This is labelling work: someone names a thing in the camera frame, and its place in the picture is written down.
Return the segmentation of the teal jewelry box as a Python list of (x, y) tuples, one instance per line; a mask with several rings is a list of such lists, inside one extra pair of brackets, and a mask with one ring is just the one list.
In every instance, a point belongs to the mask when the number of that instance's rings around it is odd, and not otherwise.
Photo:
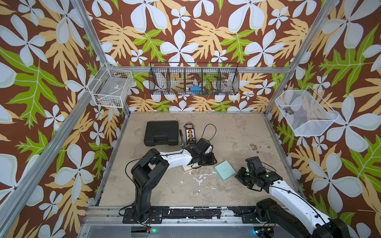
[(225, 181), (236, 174), (236, 171), (228, 161), (218, 164), (214, 167), (214, 170), (222, 181)]

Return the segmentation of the white drawer jewelry box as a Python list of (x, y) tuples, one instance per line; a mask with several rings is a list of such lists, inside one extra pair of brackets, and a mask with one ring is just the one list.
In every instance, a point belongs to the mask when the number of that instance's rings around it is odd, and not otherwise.
[(184, 170), (184, 172), (188, 172), (188, 171), (192, 170), (192, 167), (191, 167), (191, 165), (189, 165), (189, 166), (183, 166), (183, 170)]

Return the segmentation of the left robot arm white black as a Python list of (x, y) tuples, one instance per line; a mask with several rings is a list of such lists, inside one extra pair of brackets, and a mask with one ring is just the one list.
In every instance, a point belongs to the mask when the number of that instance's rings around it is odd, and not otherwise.
[(126, 211), (124, 217), (134, 222), (148, 221), (153, 213), (151, 208), (152, 190), (159, 184), (167, 170), (195, 165), (197, 168), (217, 163), (213, 153), (213, 145), (209, 140), (201, 138), (196, 144), (183, 146), (175, 152), (159, 152), (149, 150), (131, 169), (131, 181), (135, 186), (135, 200), (131, 204), (132, 211)]

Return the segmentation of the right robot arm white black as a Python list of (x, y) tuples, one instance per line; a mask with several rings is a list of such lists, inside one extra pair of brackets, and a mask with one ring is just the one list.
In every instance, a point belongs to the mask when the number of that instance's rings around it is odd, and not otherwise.
[(339, 218), (332, 219), (316, 210), (298, 195), (274, 170), (267, 170), (258, 156), (245, 160), (236, 179), (249, 190), (265, 191), (271, 195), (256, 204), (254, 212), (242, 216), (244, 223), (257, 220), (275, 223), (295, 238), (349, 238), (348, 226)]

